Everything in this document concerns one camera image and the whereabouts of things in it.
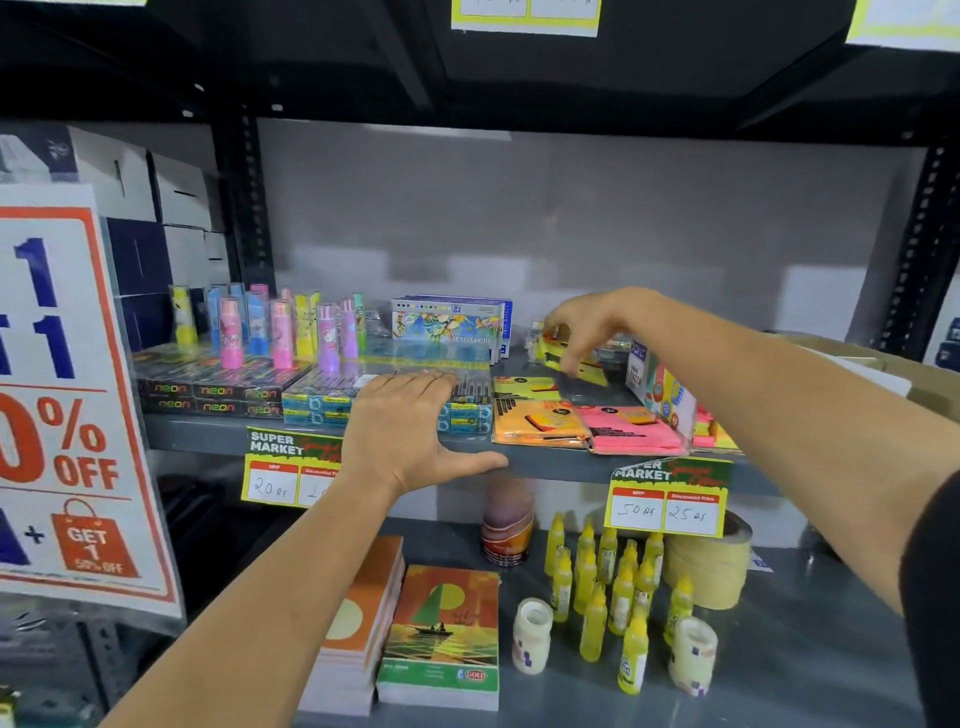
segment tape roll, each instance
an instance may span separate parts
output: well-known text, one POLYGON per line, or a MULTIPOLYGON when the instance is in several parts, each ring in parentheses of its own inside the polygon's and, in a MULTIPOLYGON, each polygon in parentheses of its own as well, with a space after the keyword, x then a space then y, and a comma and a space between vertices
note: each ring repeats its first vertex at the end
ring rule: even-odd
POLYGON ((754 531, 733 511, 724 519, 720 539, 667 536, 663 579, 671 588, 681 576, 693 581, 693 603, 704 609, 731 609, 740 601, 750 563, 754 531))
POLYGON ((717 659, 717 633, 696 617, 677 622, 668 671, 673 684, 694 697, 706 695, 717 659))
POLYGON ((541 599, 524 599, 514 620, 514 665, 527 675, 537 675, 550 655, 553 608, 541 599))

